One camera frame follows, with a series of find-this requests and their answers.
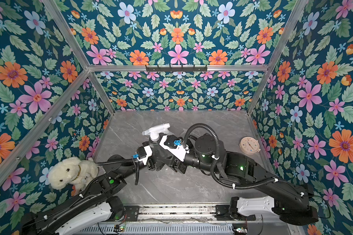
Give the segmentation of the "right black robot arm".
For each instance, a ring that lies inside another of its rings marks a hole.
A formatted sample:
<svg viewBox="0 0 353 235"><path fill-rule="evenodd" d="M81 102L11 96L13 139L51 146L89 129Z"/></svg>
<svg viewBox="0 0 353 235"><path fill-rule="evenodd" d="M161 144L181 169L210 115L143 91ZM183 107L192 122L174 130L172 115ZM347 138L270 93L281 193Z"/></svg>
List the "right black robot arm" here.
<svg viewBox="0 0 353 235"><path fill-rule="evenodd" d="M208 171L222 187L257 190L261 198L234 197L231 216L247 217L269 212L288 224L304 226L318 222L317 209L309 204L314 195L307 184L295 185L266 170L250 157L225 150L216 132L208 125L192 125L183 138L164 135L160 146L170 152L173 166L185 170L191 166Z"/></svg>

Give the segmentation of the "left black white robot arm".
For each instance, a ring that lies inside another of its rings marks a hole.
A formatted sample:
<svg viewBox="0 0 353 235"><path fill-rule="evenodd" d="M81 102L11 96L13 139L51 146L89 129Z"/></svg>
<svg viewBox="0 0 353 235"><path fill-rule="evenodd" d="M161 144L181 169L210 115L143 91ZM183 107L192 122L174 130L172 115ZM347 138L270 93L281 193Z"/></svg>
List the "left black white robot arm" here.
<svg viewBox="0 0 353 235"><path fill-rule="evenodd" d="M130 216L117 193L126 178L143 168L160 170L171 163L172 155L159 146L141 146L133 157L113 155L99 163L105 173L94 178L79 194L45 212L29 213L22 219L21 235L72 235L88 226L113 220L123 222Z"/></svg>

